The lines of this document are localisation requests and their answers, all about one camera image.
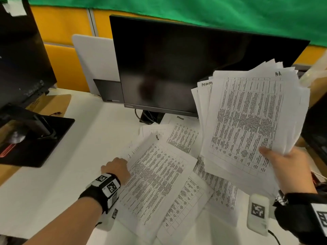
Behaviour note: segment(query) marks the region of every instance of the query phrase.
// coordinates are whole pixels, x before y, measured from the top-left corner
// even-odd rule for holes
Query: desk surface
[[[65,117],[76,119],[41,168],[21,168],[0,187],[0,234],[29,239],[67,207],[100,174],[100,166],[116,157],[142,125],[134,110],[104,103],[86,92],[65,89],[50,94],[72,94]],[[237,228],[202,211],[183,244],[276,245],[276,240],[246,227],[248,195],[243,199]],[[297,239],[270,220],[269,229],[281,244]],[[119,222],[110,232],[94,229],[88,245],[142,244]]]

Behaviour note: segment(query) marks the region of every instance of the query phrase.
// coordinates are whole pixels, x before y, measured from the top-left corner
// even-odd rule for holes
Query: green curtain
[[[327,0],[29,0],[32,5],[99,8],[327,46]]]

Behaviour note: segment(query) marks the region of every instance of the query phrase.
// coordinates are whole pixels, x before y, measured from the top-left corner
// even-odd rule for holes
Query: hand
[[[112,162],[108,162],[107,165],[101,166],[101,173],[112,173],[116,175],[121,185],[124,185],[130,177],[130,173],[127,169],[127,161],[118,157],[112,160]]]
[[[317,193],[307,153],[296,147],[285,156],[265,147],[260,147],[259,152],[271,162],[279,187],[284,194]]]

